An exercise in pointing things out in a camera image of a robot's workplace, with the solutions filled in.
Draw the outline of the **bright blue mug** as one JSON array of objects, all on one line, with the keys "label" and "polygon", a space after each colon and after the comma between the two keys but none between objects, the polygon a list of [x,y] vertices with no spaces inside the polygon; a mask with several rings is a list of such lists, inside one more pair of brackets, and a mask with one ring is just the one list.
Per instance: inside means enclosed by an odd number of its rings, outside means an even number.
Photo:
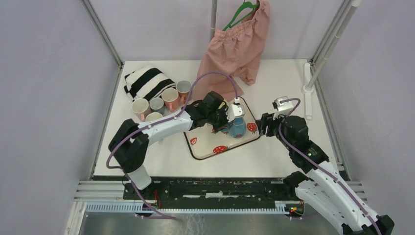
[{"label": "bright blue mug", "polygon": [[247,130],[246,123],[243,117],[238,117],[234,120],[233,124],[228,129],[223,129],[223,134],[229,135],[234,139],[242,138]]}]

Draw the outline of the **strawberry print tray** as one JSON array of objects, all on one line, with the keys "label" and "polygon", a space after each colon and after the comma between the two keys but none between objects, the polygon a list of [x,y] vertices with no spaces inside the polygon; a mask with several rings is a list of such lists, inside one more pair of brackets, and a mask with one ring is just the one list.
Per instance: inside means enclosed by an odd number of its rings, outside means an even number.
[{"label": "strawberry print tray", "polygon": [[260,138],[255,118],[242,97],[240,97],[240,104],[245,110],[243,118],[247,126],[246,133],[242,138],[234,139],[221,131],[213,133],[210,124],[184,133],[190,153],[194,159],[204,160]]}]

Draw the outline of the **floral salmon mug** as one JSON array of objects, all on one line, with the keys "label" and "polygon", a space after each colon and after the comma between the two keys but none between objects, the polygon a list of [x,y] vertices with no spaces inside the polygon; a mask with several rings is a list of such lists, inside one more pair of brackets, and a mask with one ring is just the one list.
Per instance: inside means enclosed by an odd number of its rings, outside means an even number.
[{"label": "floral salmon mug", "polygon": [[176,84],[176,90],[179,94],[181,103],[185,104],[189,99],[189,93],[192,87],[192,83],[182,80]]}]

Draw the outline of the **plain pink tall mug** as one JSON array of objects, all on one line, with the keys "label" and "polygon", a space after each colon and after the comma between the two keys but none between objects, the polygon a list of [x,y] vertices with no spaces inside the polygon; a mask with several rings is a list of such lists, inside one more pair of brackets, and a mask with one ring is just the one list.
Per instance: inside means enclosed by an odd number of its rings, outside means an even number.
[{"label": "plain pink tall mug", "polygon": [[161,98],[164,101],[166,108],[171,112],[175,112],[180,107],[180,98],[179,93],[174,88],[165,89],[162,94]]}]

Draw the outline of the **grey blue mug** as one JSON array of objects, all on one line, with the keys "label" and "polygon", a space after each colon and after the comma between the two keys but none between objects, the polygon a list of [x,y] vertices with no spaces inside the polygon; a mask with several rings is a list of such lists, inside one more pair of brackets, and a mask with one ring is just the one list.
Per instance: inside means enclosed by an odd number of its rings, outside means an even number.
[{"label": "grey blue mug", "polygon": [[160,97],[155,97],[153,99],[150,100],[149,102],[149,106],[150,109],[152,110],[152,112],[155,113],[159,113],[162,116],[165,113],[165,104],[164,104],[164,100]]}]

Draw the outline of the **black faceted mug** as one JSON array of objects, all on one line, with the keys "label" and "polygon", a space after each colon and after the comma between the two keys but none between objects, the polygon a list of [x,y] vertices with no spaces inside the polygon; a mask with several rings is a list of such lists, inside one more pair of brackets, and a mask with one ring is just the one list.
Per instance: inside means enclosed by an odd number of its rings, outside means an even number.
[{"label": "black faceted mug", "polygon": [[150,122],[150,121],[158,120],[160,118],[163,118],[162,114],[160,114],[158,112],[152,112],[152,113],[147,115],[147,117],[145,118],[145,121]]}]

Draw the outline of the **pale pink faceted mug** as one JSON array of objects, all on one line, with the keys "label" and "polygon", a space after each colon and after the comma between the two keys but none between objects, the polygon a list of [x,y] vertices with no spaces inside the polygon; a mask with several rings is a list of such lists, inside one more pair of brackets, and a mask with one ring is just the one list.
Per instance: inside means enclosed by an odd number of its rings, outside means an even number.
[{"label": "pale pink faceted mug", "polygon": [[132,111],[140,121],[145,121],[147,116],[152,112],[149,101],[144,98],[138,98],[133,101]]}]

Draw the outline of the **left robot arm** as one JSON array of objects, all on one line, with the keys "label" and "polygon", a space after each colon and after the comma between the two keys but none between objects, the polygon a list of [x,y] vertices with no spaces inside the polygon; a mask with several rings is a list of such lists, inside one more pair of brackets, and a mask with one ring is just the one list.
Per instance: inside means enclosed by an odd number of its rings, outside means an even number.
[{"label": "left robot arm", "polygon": [[204,99],[185,104],[180,110],[154,121],[135,123],[125,120],[108,149],[119,168],[135,186],[141,199],[149,199],[154,193],[152,179],[143,165],[147,149],[167,137],[210,124],[218,132],[229,128],[237,115],[243,113],[239,103],[227,104],[216,92],[209,92]]}]

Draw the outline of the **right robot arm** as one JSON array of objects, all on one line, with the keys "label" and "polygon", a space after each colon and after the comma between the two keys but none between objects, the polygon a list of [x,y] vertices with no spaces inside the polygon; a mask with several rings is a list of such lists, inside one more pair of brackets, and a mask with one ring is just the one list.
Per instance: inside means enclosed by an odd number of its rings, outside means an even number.
[{"label": "right robot arm", "polygon": [[390,235],[395,223],[371,209],[346,183],[326,153],[308,135],[306,120],[265,113],[256,120],[261,135],[276,137],[300,171],[283,180],[283,195],[308,203],[341,235]]}]

